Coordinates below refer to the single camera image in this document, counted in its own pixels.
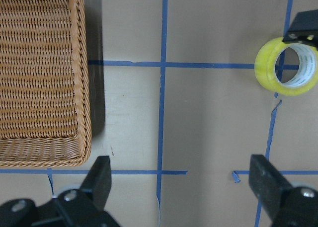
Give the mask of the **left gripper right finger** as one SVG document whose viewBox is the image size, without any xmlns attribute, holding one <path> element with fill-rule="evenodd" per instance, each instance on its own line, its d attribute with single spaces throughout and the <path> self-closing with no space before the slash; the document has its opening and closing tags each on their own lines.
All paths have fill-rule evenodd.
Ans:
<svg viewBox="0 0 318 227">
<path fill-rule="evenodd" d="M 318 225 L 317 189 L 292 185 L 261 154 L 250 157 L 249 186 L 271 219 L 273 227 Z"/>
</svg>

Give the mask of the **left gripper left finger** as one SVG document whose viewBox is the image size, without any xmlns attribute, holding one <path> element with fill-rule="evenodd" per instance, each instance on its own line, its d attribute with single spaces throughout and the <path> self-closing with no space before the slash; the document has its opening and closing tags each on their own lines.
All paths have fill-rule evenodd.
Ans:
<svg viewBox="0 0 318 227">
<path fill-rule="evenodd" d="M 38 207 L 33 227 L 118 227 L 104 210 L 111 190 L 109 156 L 99 156 L 78 188 L 60 192 Z"/>
</svg>

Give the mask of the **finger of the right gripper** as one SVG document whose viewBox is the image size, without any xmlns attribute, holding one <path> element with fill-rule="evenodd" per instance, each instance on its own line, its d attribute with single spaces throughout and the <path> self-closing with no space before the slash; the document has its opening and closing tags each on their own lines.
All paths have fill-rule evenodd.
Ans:
<svg viewBox="0 0 318 227">
<path fill-rule="evenodd" d="M 298 12 L 282 41 L 318 47 L 318 10 Z"/>
</svg>

